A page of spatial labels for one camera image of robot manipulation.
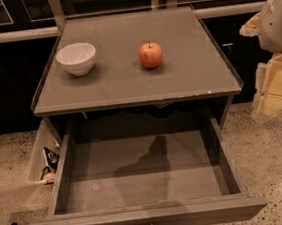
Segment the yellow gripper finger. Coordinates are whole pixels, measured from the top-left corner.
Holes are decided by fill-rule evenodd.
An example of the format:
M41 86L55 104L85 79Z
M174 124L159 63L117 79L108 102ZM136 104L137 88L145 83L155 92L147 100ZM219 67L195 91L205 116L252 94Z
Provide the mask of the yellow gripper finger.
M275 118L282 111L282 53L258 63L253 99L253 119Z
M259 35L259 13L255 14L250 18L244 25L241 26L239 34L247 37L258 36Z

